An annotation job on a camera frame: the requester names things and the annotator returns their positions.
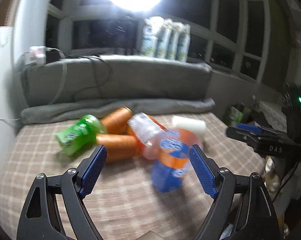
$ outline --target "blue textured pad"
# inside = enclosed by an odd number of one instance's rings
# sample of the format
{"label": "blue textured pad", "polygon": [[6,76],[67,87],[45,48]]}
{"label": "blue textured pad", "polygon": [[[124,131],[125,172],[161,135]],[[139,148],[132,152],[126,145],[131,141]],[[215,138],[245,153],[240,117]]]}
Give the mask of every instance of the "blue textured pad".
{"label": "blue textured pad", "polygon": [[189,149],[189,159],[205,193],[215,198],[218,195],[215,177],[194,146]]}
{"label": "blue textured pad", "polygon": [[92,190],[100,175],[101,169],[103,168],[104,163],[106,161],[106,157],[107,150],[106,147],[103,146],[82,177],[82,186],[79,190],[79,195],[82,198],[85,198],[87,195],[92,193]]}

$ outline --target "green bottle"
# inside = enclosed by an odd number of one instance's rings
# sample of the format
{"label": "green bottle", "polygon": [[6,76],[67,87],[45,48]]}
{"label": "green bottle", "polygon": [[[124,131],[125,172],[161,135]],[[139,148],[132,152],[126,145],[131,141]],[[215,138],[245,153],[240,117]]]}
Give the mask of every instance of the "green bottle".
{"label": "green bottle", "polygon": [[107,133],[107,130],[95,116],[88,114],[71,127],[56,133],[55,138],[63,149],[63,153],[71,156],[84,144],[96,142],[97,133]]}

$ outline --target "white cylinder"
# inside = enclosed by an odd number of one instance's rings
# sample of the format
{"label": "white cylinder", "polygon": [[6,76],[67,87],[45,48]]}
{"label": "white cylinder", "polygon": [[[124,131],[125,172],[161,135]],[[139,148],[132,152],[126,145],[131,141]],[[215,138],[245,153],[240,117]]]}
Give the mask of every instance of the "white cylinder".
{"label": "white cylinder", "polygon": [[195,134],[198,139],[204,139],[204,133],[207,128],[206,122],[174,115],[172,117],[172,125],[174,128],[185,129]]}

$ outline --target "bed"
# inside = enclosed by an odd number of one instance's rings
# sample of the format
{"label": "bed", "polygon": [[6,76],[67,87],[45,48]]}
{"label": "bed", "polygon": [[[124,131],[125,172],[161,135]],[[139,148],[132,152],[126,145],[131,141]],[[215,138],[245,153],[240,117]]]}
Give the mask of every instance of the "bed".
{"label": "bed", "polygon": [[[207,123],[204,148],[208,157],[233,173],[263,173],[264,159],[246,144],[225,136],[226,126],[212,113],[181,114]],[[171,127],[171,114],[156,120]],[[93,147],[76,159],[61,157],[53,134],[75,120],[26,125],[19,132],[4,171],[0,193],[0,222],[16,239],[17,225],[28,190],[40,172],[60,175],[88,157]],[[191,168],[182,187],[168,193],[155,190],[150,181],[152,162],[141,156],[104,166],[93,192],[84,199],[87,210],[105,240],[136,239],[152,230],[167,240],[191,239],[212,204]],[[60,216],[67,236],[75,238],[62,197],[57,195]]]}

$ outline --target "silver pivot bolt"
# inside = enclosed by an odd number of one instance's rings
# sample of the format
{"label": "silver pivot bolt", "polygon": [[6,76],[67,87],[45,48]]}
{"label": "silver pivot bolt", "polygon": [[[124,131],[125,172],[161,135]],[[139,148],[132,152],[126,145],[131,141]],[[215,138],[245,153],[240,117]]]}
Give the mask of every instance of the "silver pivot bolt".
{"label": "silver pivot bolt", "polygon": [[227,169],[227,168],[220,168],[219,171],[220,171],[221,174],[227,174],[229,172],[229,169]]}
{"label": "silver pivot bolt", "polygon": [[72,175],[76,173],[76,169],[75,168],[71,168],[67,171],[68,174]]}
{"label": "silver pivot bolt", "polygon": [[36,176],[36,179],[42,179],[44,177],[44,174],[43,173],[39,173],[37,176]]}
{"label": "silver pivot bolt", "polygon": [[255,179],[259,179],[259,178],[260,178],[260,175],[259,175],[257,172],[254,172],[254,173],[252,174],[252,176],[253,176],[253,178],[255,178]]}

